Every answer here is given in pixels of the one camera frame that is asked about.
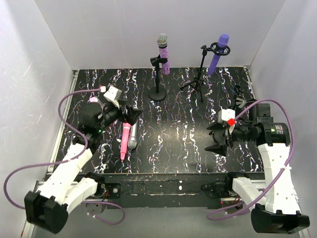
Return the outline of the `round base stand with scissor clamp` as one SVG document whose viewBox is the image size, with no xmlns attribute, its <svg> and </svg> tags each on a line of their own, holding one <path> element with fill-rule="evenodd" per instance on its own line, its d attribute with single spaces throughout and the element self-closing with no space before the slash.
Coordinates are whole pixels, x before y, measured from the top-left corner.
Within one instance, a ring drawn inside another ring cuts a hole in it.
<svg viewBox="0 0 317 238">
<path fill-rule="evenodd" d="M 255 99 L 248 99 L 248 100 L 245 99 L 244 90 L 241 88 L 240 85 L 234 86 L 233 95 L 234 95 L 233 103 L 229 106 L 228 109 L 232 109 L 235 111 L 235 117 L 239 115 L 248 105 L 256 101 Z M 219 142 L 222 144 L 224 141 L 223 133 L 224 133 L 224 129 L 214 130 L 214 131 L 210 131 L 209 135 L 212 137 L 213 142 L 216 142 L 216 143 Z"/>
</svg>

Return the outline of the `silver microphone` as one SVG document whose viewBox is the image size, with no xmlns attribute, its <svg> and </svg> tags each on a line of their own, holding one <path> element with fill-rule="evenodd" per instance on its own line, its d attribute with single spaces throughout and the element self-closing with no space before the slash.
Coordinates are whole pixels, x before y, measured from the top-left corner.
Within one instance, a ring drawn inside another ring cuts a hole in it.
<svg viewBox="0 0 317 238">
<path fill-rule="evenodd" d="M 128 148 L 129 149 L 135 149 L 137 147 L 137 132 L 138 132 L 138 122 L 136 122 L 134 125 L 130 128 L 130 134 L 128 139 Z"/>
</svg>

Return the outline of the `round base stand with clip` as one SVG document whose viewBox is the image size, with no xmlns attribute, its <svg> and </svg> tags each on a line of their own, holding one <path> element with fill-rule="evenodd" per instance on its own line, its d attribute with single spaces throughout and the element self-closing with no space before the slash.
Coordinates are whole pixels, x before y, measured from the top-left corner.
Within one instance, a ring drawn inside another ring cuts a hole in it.
<svg viewBox="0 0 317 238">
<path fill-rule="evenodd" d="M 167 58 L 161 58 L 160 55 L 150 58 L 152 66 L 155 68 L 155 86 L 149 91 L 149 98 L 153 101 L 160 102 L 166 98 L 166 90 L 160 85 L 159 71 L 160 64 L 167 63 Z"/>
</svg>

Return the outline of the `purple glitter microphone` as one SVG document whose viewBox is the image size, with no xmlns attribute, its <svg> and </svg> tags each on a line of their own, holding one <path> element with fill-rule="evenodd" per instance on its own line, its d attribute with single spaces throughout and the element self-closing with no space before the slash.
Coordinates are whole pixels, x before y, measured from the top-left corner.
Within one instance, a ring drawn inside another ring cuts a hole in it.
<svg viewBox="0 0 317 238">
<path fill-rule="evenodd" d="M 169 65 L 169 56 L 168 56 L 168 47 L 167 47 L 168 37 L 164 33 L 160 33 L 157 37 L 157 44 L 159 49 L 159 55 L 161 59 L 164 59 L 162 63 L 163 74 L 170 74 L 170 65 Z"/>
</svg>

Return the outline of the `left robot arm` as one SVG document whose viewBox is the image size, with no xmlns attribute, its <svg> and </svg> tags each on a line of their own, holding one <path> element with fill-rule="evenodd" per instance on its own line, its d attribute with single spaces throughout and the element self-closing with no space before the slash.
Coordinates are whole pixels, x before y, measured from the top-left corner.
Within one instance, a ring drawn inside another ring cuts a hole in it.
<svg viewBox="0 0 317 238">
<path fill-rule="evenodd" d="M 134 124 L 142 109 L 113 103 L 90 103 L 82 112 L 78 130 L 84 135 L 75 136 L 64 159 L 49 179 L 36 191 L 24 197 L 27 221 L 53 234 L 65 226 L 69 214 L 90 196 L 106 192 L 105 179 L 92 172 L 87 173 L 76 185 L 76 179 L 84 165 L 93 157 L 102 141 L 102 131 L 116 120 Z"/>
</svg>

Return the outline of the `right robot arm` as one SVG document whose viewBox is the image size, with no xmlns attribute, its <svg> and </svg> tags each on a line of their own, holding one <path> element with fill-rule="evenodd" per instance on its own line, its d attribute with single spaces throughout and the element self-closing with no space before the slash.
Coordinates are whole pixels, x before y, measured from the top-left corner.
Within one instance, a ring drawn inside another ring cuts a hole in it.
<svg viewBox="0 0 317 238">
<path fill-rule="evenodd" d="M 294 153 L 294 134 L 290 123 L 274 122 L 267 100 L 255 101 L 239 114 L 223 109 L 217 121 L 207 129 L 212 144 L 206 151 L 222 156 L 235 142 L 254 142 L 261 155 L 266 188 L 259 191 L 246 173 L 230 172 L 224 189 L 242 199 L 242 209 L 218 218 L 251 213 L 257 233 L 294 234 L 310 226 L 310 219 L 300 211 L 291 178 L 290 160 Z"/>
</svg>

